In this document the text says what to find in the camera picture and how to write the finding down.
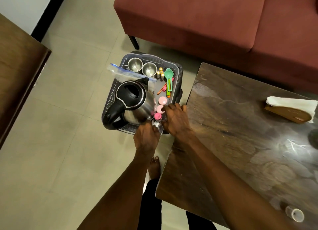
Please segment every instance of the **black kettle lid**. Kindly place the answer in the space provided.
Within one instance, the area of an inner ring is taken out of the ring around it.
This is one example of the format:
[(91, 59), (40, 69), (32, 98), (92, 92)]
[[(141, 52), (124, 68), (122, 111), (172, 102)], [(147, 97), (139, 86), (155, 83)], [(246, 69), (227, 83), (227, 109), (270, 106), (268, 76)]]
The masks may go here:
[(145, 88), (138, 81), (126, 81), (119, 85), (116, 98), (122, 101), (126, 110), (134, 110), (145, 101)]

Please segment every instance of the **brown table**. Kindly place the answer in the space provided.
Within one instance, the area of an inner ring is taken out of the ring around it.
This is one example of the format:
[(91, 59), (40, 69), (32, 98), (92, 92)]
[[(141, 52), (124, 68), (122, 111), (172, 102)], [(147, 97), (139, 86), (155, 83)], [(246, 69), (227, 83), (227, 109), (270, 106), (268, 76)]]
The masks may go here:
[[(305, 214), (301, 229), (318, 227), (318, 120), (296, 124), (264, 110), (268, 96), (301, 95), (203, 63), (188, 99), (191, 127), (235, 174), (281, 211)], [(157, 198), (226, 226), (187, 153), (173, 144)]]

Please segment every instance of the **white tissue paper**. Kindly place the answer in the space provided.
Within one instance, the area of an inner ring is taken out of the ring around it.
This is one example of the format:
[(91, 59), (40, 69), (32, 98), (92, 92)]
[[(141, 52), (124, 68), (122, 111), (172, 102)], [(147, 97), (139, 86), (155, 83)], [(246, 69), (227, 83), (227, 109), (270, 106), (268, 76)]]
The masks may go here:
[(270, 96), (267, 98), (266, 103), (271, 106), (297, 108), (302, 111), (305, 111), (311, 115), (311, 120), (308, 122), (313, 123), (313, 118), (315, 116), (315, 110), (316, 110), (318, 101), (307, 100), (307, 99), (280, 98), (280, 97)]

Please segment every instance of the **green measuring spoon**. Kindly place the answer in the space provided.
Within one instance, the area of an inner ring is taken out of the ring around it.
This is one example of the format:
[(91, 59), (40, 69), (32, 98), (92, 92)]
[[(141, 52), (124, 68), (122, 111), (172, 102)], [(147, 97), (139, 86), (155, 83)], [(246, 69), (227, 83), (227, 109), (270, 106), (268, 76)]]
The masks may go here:
[(173, 71), (170, 68), (167, 68), (164, 72), (164, 77), (167, 79), (167, 91), (171, 92)]

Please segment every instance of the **red sofa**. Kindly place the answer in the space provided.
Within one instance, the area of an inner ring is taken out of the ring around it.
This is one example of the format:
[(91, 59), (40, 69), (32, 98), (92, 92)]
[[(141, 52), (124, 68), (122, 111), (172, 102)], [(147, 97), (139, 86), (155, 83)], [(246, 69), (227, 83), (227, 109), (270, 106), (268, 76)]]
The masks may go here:
[(127, 35), (318, 93), (318, 0), (115, 0)]

